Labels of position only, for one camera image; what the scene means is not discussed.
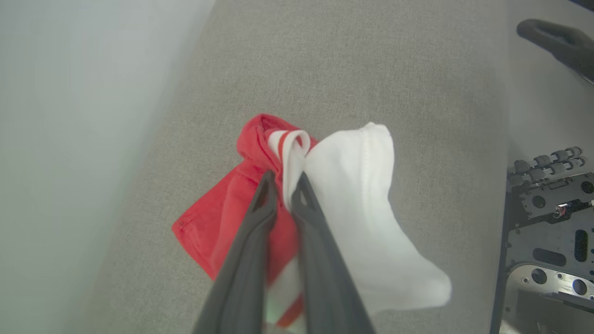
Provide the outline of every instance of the gray fabric surface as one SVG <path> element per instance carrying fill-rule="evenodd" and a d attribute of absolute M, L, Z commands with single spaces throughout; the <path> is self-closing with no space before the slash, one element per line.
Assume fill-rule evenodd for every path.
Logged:
<path fill-rule="evenodd" d="M 170 226 L 240 161 L 237 136 L 260 112 L 320 139 L 385 124 L 390 201 L 453 296 L 443 308 L 383 312 L 377 330 L 487 332 L 505 183 L 503 6 L 219 0 L 97 277 L 88 332 L 191 330 L 211 283 Z"/>

